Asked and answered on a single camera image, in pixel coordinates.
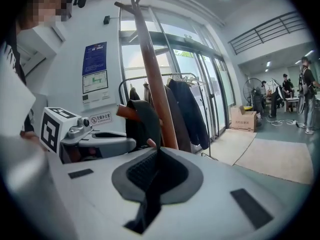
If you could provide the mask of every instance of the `cardboard box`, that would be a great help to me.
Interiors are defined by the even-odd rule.
[[[256,111],[245,111],[244,106],[231,108],[231,128],[255,132],[257,122]]]

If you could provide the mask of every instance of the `glass door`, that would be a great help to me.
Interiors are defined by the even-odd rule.
[[[233,92],[233,87],[231,84],[229,73],[226,70],[227,67],[225,62],[217,58],[214,58],[214,61],[217,65],[218,72],[221,76],[225,98],[226,98],[227,109],[228,109],[229,124],[230,124],[231,123],[231,107],[235,105],[235,95]]]
[[[215,68],[217,67],[210,57],[200,55],[199,61],[209,78],[210,85],[210,99],[215,108],[215,134],[219,136],[226,129],[226,114],[223,99],[223,92],[221,90],[220,75],[217,75]]]
[[[198,80],[204,83],[207,83],[208,80],[205,79],[200,67],[197,64],[196,55],[192,52],[184,51],[184,50],[177,50],[174,49],[174,54],[179,65],[179,69],[181,73],[193,73]],[[206,127],[208,127],[209,137],[213,137],[213,117],[212,117],[212,110],[210,108],[210,100],[209,98],[209,90],[206,89],[206,84],[200,84],[200,89],[197,84],[194,87],[191,87],[191,92],[199,105],[202,119]]]

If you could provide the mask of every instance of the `beige floor mat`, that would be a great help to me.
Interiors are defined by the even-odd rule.
[[[261,174],[311,184],[314,170],[305,143],[255,138],[235,163]]]
[[[227,129],[211,143],[211,156],[220,162],[233,166],[256,137],[256,133]],[[209,155],[209,149],[201,151]]]

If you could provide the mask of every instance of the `railing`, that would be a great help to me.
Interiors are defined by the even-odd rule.
[[[298,12],[292,11],[270,19],[237,36],[228,43],[231,44],[237,55],[277,37],[305,28],[306,25]]]

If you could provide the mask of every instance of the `black coat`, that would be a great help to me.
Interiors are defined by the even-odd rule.
[[[186,82],[171,80],[168,84],[182,113],[191,143],[209,147],[209,136],[198,103]]]
[[[134,109],[141,120],[141,122],[130,119],[125,120],[127,138],[136,140],[136,147],[133,151],[148,146],[148,139],[152,139],[159,148],[161,143],[161,128],[159,117],[155,110],[144,100],[128,100],[126,106]]]
[[[129,99],[133,100],[133,101],[140,101],[140,97],[136,91],[136,88],[131,88],[130,90],[130,95],[129,95]]]
[[[191,153],[192,150],[191,150],[191,144],[190,144],[191,141],[189,138],[189,133],[188,133],[184,118],[181,114],[180,108],[178,106],[178,103],[176,101],[176,98],[169,87],[165,86],[164,89],[165,89],[166,98],[168,100],[168,104],[170,108],[176,142],[178,143],[179,150]],[[151,106],[154,108],[154,102],[151,97],[151,92],[148,92],[147,95],[148,95],[147,99],[150,101]]]

